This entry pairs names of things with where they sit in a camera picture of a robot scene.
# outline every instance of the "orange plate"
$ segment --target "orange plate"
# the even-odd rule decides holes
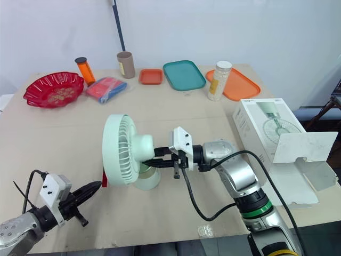
[[[214,70],[206,73],[206,79],[211,82]],[[261,88],[238,70],[232,68],[226,81],[223,94],[230,100],[249,99],[261,92]]]
[[[162,83],[162,76],[161,69],[142,69],[139,81],[141,84],[160,84]]]

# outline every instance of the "box flap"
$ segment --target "box flap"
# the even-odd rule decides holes
[[[317,191],[334,186],[338,180],[334,170],[325,161],[305,162],[300,158],[295,164]]]
[[[326,161],[337,132],[284,133],[280,136],[273,163]]]
[[[273,164],[269,174],[288,205],[316,204],[319,202],[313,188],[298,170],[295,163]],[[272,204],[282,205],[269,181],[266,181],[262,188]]]

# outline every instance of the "black pole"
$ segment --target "black pole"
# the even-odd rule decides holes
[[[116,21],[116,26],[117,26],[119,40],[121,41],[122,51],[125,52],[126,48],[125,48],[124,42],[123,42],[123,35],[122,35],[122,30],[121,30],[121,24],[119,23],[119,16],[118,16],[118,11],[117,11],[116,0],[112,1],[112,9],[113,9],[113,14],[115,15],[115,21]]]

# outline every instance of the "green ring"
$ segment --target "green ring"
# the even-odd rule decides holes
[[[263,214],[264,212],[267,212],[270,208],[272,207],[272,203],[270,202],[270,200],[262,207],[259,208],[257,210],[254,210],[252,212],[246,212],[246,213],[242,213],[241,215],[244,218],[253,218],[253,217],[257,217],[261,214]]]

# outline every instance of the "cardboard box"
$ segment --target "cardboard box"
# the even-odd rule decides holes
[[[287,204],[318,203],[314,189],[336,184],[326,160],[337,132],[307,133],[283,99],[241,100],[233,120],[245,149],[262,160]],[[257,161],[248,158],[272,203],[281,205]]]

